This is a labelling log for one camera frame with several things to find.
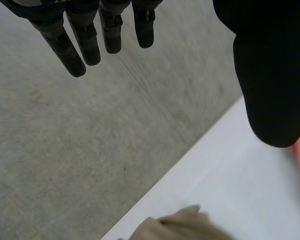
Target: glove finger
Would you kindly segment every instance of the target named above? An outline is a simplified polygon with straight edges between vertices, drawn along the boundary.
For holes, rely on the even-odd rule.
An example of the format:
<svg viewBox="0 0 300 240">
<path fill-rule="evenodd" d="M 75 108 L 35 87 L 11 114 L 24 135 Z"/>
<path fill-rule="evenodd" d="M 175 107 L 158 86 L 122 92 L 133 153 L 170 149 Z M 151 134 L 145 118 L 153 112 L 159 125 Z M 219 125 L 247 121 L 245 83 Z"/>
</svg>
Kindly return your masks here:
<svg viewBox="0 0 300 240">
<path fill-rule="evenodd" d="M 99 16 L 105 49 L 109 54 L 121 50 L 121 13 L 131 0 L 100 0 Z"/>
<path fill-rule="evenodd" d="M 40 31 L 43 38 L 72 76 L 77 78 L 86 73 L 86 67 L 64 29 L 63 18 L 45 23 L 37 21 L 31 23 Z"/>
<path fill-rule="evenodd" d="M 141 48 L 149 48 L 154 44 L 155 8 L 163 0 L 132 0 L 134 27 Z"/>
<path fill-rule="evenodd" d="M 97 65 L 100 51 L 94 19 L 97 14 L 99 0 L 72 0 L 66 3 L 66 16 L 73 30 L 86 64 Z"/>
<path fill-rule="evenodd" d="M 258 34 L 238 34 L 234 64 L 250 125 L 265 143 L 285 148 L 300 137 L 300 12 Z"/>
</svg>

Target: white surface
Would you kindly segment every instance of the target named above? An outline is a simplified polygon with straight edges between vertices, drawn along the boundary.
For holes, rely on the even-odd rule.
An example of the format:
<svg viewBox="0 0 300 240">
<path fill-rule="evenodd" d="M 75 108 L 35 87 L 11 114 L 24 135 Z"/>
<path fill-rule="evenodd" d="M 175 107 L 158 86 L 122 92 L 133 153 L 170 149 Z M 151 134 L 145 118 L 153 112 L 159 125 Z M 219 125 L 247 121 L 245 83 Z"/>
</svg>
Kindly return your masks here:
<svg viewBox="0 0 300 240">
<path fill-rule="evenodd" d="M 128 239 L 147 217 L 191 204 L 238 240 L 300 240 L 298 167 L 254 136 L 242 98 L 102 240 Z"/>
</svg>

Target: concrete floor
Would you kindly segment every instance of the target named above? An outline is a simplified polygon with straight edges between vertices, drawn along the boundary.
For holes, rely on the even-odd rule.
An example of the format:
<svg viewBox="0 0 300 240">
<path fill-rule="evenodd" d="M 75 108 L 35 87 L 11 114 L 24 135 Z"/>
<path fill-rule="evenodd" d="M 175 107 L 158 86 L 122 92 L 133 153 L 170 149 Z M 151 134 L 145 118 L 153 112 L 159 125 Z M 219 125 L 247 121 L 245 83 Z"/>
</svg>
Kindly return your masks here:
<svg viewBox="0 0 300 240">
<path fill-rule="evenodd" d="M 126 9 L 117 55 L 97 17 L 101 63 L 73 78 L 0 4 L 0 240 L 100 239 L 241 94 L 212 1 L 156 16 L 141 49 Z"/>
</svg>

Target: black glove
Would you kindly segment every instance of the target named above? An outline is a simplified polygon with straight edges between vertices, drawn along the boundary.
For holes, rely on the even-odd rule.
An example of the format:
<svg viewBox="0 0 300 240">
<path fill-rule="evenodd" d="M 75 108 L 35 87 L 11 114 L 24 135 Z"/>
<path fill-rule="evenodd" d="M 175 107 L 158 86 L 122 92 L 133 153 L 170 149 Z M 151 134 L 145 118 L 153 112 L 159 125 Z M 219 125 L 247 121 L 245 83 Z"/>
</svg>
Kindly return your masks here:
<svg viewBox="0 0 300 240">
<path fill-rule="evenodd" d="M 108 53 L 116 54 L 121 50 L 121 13 L 131 1 L 139 45 L 148 48 L 154 42 L 154 10 L 163 0 L 0 0 L 13 13 L 28 19 L 40 31 L 74 77 L 84 75 L 86 67 L 63 27 L 64 11 L 85 63 L 93 66 L 101 60 L 93 23 L 97 11 L 105 48 Z"/>
<path fill-rule="evenodd" d="M 300 0 L 213 0 L 235 34 L 233 54 L 250 125 L 265 143 L 300 137 Z"/>
</svg>

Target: beige glove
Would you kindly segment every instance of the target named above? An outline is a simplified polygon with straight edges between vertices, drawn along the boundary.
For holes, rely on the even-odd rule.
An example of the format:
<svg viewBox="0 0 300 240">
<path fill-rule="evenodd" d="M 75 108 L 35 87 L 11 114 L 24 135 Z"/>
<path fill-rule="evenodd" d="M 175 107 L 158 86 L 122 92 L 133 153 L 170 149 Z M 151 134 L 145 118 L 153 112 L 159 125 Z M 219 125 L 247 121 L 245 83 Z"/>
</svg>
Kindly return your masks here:
<svg viewBox="0 0 300 240">
<path fill-rule="evenodd" d="M 209 221 L 199 206 L 190 206 L 177 213 L 158 218 L 149 217 L 134 231 L 129 240 L 233 240 Z"/>
</svg>

